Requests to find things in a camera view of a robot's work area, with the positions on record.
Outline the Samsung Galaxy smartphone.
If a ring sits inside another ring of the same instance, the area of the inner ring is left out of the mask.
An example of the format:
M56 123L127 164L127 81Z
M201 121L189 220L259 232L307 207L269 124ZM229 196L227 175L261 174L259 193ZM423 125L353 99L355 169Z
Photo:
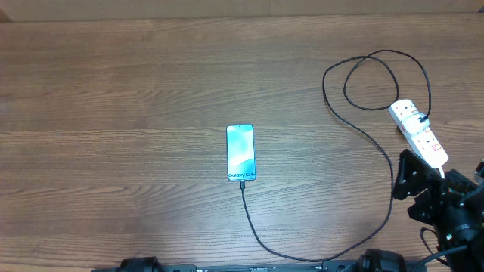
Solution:
M256 180L254 127L252 125L228 125L226 144L228 180Z

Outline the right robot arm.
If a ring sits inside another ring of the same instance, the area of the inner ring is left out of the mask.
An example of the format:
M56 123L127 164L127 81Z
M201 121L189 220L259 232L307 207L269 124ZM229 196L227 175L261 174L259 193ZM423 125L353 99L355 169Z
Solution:
M444 257L452 271L483 270L483 184L452 169L444 175L410 150L399 157L392 197L414 197L409 218L430 225L437 252L414 263L390 251L369 249L346 271L424 271L426 264Z

